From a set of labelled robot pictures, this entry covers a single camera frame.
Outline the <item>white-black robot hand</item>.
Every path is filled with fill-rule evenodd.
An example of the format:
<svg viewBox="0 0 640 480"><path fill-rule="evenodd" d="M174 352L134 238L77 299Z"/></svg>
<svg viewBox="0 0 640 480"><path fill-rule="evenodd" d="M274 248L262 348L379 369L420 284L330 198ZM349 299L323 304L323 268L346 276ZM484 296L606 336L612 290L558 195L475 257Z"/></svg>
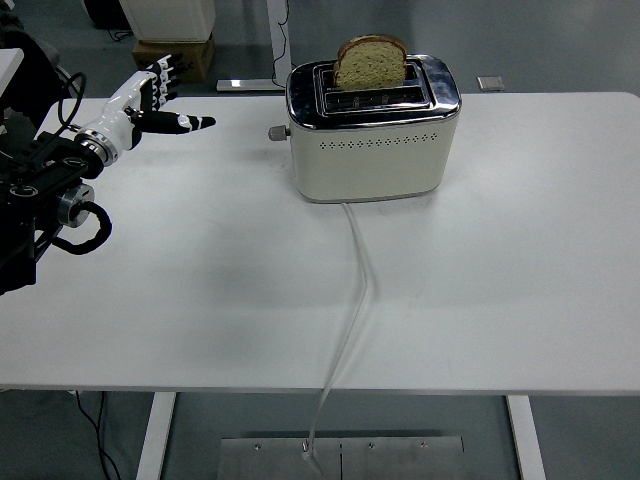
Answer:
<svg viewBox="0 0 640 480"><path fill-rule="evenodd" d="M83 131L108 140L115 155L133 149L144 133L182 135L212 127L216 119L165 111L176 98L184 71L180 54L167 54L136 71L103 106L101 115Z"/></svg>

